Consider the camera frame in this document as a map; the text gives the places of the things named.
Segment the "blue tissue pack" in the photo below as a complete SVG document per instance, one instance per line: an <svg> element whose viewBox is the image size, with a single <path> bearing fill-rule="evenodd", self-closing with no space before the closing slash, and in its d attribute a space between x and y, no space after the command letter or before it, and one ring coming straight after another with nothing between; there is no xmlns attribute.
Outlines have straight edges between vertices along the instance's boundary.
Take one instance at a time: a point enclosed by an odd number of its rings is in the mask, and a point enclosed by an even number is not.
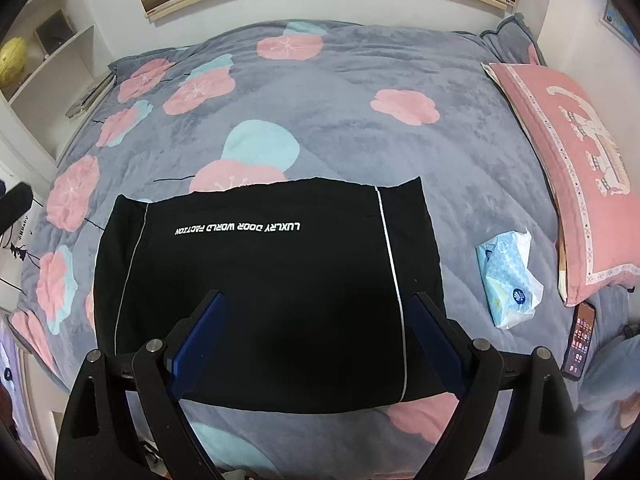
<svg viewBox="0 0 640 480"><path fill-rule="evenodd" d="M532 234L500 233L476 248L482 281L492 322L499 330L534 317L544 296L544 285L529 271Z"/></svg>

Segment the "black box on shelf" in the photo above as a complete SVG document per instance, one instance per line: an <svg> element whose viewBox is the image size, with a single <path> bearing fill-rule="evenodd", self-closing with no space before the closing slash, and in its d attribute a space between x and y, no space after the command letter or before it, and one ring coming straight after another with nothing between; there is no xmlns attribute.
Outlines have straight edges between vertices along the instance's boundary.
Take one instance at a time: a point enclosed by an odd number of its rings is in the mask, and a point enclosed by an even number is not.
<svg viewBox="0 0 640 480"><path fill-rule="evenodd" d="M35 38L44 56L53 54L75 31L62 9L56 10L35 29Z"/></svg>

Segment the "pink patterned pillow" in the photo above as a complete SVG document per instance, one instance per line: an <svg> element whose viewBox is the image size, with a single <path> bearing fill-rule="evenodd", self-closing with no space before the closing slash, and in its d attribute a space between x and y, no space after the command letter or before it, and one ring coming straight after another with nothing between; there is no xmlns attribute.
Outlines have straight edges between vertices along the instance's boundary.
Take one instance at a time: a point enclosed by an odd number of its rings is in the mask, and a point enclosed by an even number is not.
<svg viewBox="0 0 640 480"><path fill-rule="evenodd" d="M489 63L540 161L560 222L559 293L569 307L639 284L639 193L585 90L534 64Z"/></svg>

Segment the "grey pillow behind pink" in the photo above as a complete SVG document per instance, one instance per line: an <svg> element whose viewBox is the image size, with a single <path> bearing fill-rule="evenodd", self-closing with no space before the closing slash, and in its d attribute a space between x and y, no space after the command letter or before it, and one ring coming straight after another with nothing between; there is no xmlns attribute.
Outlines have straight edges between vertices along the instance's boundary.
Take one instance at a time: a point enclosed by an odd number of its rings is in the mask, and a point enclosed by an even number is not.
<svg viewBox="0 0 640 480"><path fill-rule="evenodd" d="M546 66L544 55L520 12L502 20L494 30L484 30L480 40L501 63Z"/></svg>

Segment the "smartphone with dark case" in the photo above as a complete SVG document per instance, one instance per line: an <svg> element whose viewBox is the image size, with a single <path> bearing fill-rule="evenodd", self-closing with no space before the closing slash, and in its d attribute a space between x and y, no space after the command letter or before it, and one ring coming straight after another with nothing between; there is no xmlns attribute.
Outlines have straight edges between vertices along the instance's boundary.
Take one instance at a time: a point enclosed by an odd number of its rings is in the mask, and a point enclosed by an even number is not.
<svg viewBox="0 0 640 480"><path fill-rule="evenodd" d="M572 382L582 378L595 325L596 309L589 302L583 301L574 307L573 323L561 367L562 375Z"/></svg>

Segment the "yellow globe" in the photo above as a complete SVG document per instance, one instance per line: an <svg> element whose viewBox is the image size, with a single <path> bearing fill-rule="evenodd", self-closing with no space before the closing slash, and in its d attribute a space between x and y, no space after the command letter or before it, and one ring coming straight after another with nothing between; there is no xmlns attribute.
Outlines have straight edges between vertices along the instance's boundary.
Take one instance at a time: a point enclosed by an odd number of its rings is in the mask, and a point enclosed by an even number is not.
<svg viewBox="0 0 640 480"><path fill-rule="evenodd" d="M0 51L0 87L6 88L14 84L21 75L28 59L27 41L22 37L10 39Z"/></svg>

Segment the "grey floral bed blanket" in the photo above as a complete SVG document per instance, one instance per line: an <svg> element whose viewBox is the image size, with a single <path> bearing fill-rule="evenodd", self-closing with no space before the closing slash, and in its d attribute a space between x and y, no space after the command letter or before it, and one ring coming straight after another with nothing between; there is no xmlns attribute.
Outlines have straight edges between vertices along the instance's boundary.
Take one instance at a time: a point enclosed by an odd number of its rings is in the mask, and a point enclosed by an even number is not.
<svg viewBox="0 0 640 480"><path fill-rule="evenodd" d="M115 87L70 146L39 216L12 330L63 385L94 347L93 282L115 200L321 178L391 188L420 179L442 302L502 350L560 353L559 223L544 170L485 73L500 62L470 32L275 22L114 62ZM544 285L530 320L492 322L476 248L532 234ZM401 479L431 451L448 396L335 414L223 408L186 416L224 467L278 479Z"/></svg>

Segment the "white calligraphy paper bag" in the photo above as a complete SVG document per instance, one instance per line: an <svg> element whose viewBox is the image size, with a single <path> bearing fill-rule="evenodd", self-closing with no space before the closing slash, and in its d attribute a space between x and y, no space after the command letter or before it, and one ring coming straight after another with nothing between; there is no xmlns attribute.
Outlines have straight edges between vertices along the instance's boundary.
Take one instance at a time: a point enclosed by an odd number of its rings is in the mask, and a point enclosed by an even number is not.
<svg viewBox="0 0 640 480"><path fill-rule="evenodd" d="M30 249L37 220L42 211L42 200L38 196L32 201L29 211L19 218L1 235L1 307L13 311L17 301L24 295L22 272L24 266L39 266L39 258Z"/></svg>

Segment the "grey items on ledge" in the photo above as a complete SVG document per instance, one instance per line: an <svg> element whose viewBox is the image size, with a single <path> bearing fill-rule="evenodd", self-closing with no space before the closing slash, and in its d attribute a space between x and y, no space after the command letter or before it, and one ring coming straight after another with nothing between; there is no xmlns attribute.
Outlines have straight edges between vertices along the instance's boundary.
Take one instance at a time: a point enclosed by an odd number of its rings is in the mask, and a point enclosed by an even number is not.
<svg viewBox="0 0 640 480"><path fill-rule="evenodd" d="M104 99L104 96L111 91L114 82L115 75L113 73L104 74L103 77L89 87L80 98L73 102L66 110L65 117L67 119L74 119L88 113L89 110L95 105L98 105L99 102Z"/></svg>

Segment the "white bookshelf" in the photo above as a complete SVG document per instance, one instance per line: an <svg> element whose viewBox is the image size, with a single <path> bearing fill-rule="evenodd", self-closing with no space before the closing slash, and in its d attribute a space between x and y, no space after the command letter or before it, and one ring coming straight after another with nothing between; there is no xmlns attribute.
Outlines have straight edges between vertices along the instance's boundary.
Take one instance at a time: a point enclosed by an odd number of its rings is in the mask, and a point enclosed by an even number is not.
<svg viewBox="0 0 640 480"><path fill-rule="evenodd" d="M44 56L35 29L58 9L75 35ZM65 117L66 110L110 72L113 55L87 0L29 0L3 40L14 37L27 41L28 59L17 82L2 91L1 113L10 122L2 132L32 168L50 174L101 102L74 119Z"/></svg>

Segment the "wall map poster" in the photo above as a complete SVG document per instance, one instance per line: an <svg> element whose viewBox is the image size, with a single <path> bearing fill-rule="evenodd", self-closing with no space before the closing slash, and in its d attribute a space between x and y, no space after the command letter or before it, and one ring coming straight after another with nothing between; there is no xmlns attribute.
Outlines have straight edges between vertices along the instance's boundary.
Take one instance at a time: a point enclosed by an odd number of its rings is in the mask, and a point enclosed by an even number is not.
<svg viewBox="0 0 640 480"><path fill-rule="evenodd" d="M623 14L621 14L620 10L612 3L612 0L606 0L602 22L608 26L617 37L620 37L623 42L626 42L629 47L640 52L639 41L634 36L634 32L624 19Z"/></svg>

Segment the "black hooded jacket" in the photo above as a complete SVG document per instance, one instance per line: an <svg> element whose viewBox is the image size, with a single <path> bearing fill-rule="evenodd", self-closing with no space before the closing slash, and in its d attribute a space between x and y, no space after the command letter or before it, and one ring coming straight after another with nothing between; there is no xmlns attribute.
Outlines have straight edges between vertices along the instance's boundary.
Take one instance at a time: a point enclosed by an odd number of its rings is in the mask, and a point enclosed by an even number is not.
<svg viewBox="0 0 640 480"><path fill-rule="evenodd" d="M213 291L227 311L203 330L214 348L192 401L335 414L442 392L405 316L418 292L444 301L420 179L117 197L93 282L104 353L165 338Z"/></svg>

